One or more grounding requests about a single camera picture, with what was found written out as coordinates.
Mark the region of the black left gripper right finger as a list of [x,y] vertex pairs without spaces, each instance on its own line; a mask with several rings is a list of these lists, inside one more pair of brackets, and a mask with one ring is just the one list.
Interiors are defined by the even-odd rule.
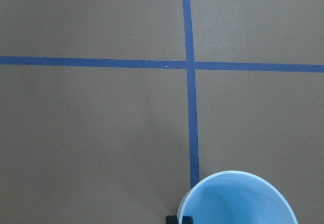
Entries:
[[193,219],[191,216],[183,216],[182,224],[193,224]]

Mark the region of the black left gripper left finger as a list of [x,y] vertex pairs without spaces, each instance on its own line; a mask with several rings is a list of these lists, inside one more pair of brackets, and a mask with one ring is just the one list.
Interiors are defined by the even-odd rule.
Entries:
[[167,215],[166,224],[178,224],[178,218],[176,215]]

